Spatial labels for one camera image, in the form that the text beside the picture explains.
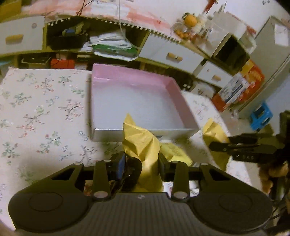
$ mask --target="bed sheet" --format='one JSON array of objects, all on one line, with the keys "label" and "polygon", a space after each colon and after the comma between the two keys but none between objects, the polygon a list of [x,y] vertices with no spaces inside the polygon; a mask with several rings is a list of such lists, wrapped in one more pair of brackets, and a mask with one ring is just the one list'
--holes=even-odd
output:
[{"label": "bed sheet", "polygon": [[[121,143],[90,140],[91,71],[10,68],[0,85],[0,218],[13,224],[8,202],[19,190],[73,162],[93,164],[122,150]],[[182,93],[198,125],[213,118],[230,135],[211,101]],[[196,163],[216,166],[202,131],[188,140],[172,140]],[[251,184],[244,163],[230,160],[227,173]],[[172,183],[164,184],[170,193]],[[190,183],[191,195],[198,193]]]},{"label": "bed sheet", "polygon": [[[103,2],[86,0],[88,4],[81,12],[82,17],[102,19],[106,22],[115,21],[139,26],[153,32],[161,32],[174,39],[180,38],[171,30],[171,25],[164,19],[154,15],[146,7],[138,7],[130,1]],[[76,16],[82,8],[84,0],[37,0],[30,6],[22,7],[24,15],[45,15],[46,22]]]}]

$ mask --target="white drawer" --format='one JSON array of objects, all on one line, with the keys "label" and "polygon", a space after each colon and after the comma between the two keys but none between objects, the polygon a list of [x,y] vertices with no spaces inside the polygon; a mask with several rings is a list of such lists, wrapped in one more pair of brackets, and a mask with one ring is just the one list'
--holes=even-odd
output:
[{"label": "white drawer", "polygon": [[210,84],[223,88],[233,78],[230,74],[226,73],[221,68],[213,63],[207,61],[199,73],[194,73],[195,76]]},{"label": "white drawer", "polygon": [[34,16],[1,23],[0,54],[42,50],[44,18]]},{"label": "white drawer", "polygon": [[[175,55],[178,59],[171,58],[170,55]],[[139,56],[189,73],[192,73],[203,60],[202,56],[186,47],[154,34],[148,36]]]}]

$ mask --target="wooden drawer knob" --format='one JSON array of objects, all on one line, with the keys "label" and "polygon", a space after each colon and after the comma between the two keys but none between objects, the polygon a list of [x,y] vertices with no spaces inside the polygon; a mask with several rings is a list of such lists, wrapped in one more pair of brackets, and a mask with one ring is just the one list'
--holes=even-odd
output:
[{"label": "wooden drawer knob", "polygon": [[214,75],[214,76],[212,77],[212,80],[215,80],[215,81],[221,81],[222,78],[219,77],[219,76],[217,76],[217,75]]},{"label": "wooden drawer knob", "polygon": [[16,35],[7,36],[5,41],[6,41],[6,44],[13,44],[13,43],[22,42],[22,39],[23,39],[23,34],[16,34]]},{"label": "wooden drawer knob", "polygon": [[167,56],[168,56],[170,59],[175,59],[175,60],[177,60],[177,61],[179,61],[179,62],[183,60],[182,57],[177,56],[177,55],[175,55],[175,54],[173,54],[173,53],[171,53],[171,52],[169,52],[169,53],[167,54]]}]

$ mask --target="white wall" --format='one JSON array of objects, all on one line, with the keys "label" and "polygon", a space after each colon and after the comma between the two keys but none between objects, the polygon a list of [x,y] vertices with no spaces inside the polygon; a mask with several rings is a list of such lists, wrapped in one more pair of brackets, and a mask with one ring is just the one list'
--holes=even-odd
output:
[{"label": "white wall", "polygon": [[[225,10],[236,15],[241,20],[252,26],[257,32],[261,30],[270,15],[278,19],[289,20],[290,15],[275,0],[263,5],[263,0],[219,0],[214,4],[209,14],[218,10],[227,2]],[[134,0],[134,5],[148,9],[169,24],[176,22],[185,12],[201,14],[208,0]]]},{"label": "white wall", "polygon": [[280,132],[280,112],[290,110],[290,74],[280,87],[266,100],[273,118],[270,121],[275,134]]}]

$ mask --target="bed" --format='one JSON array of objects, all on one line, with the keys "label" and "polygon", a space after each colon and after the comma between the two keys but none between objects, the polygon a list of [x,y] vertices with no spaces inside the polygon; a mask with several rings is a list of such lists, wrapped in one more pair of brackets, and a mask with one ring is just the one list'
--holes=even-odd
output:
[{"label": "bed", "polygon": [[[0,218],[13,228],[8,202],[19,190],[73,162],[91,165],[122,150],[121,143],[90,140],[91,71],[10,68],[0,85]],[[230,135],[209,99],[182,93],[198,125],[213,118]],[[216,166],[202,131],[181,146],[195,163]],[[230,160],[227,173],[251,184],[244,163]],[[170,193],[171,183],[164,185]],[[194,182],[191,195],[198,193]]]}]

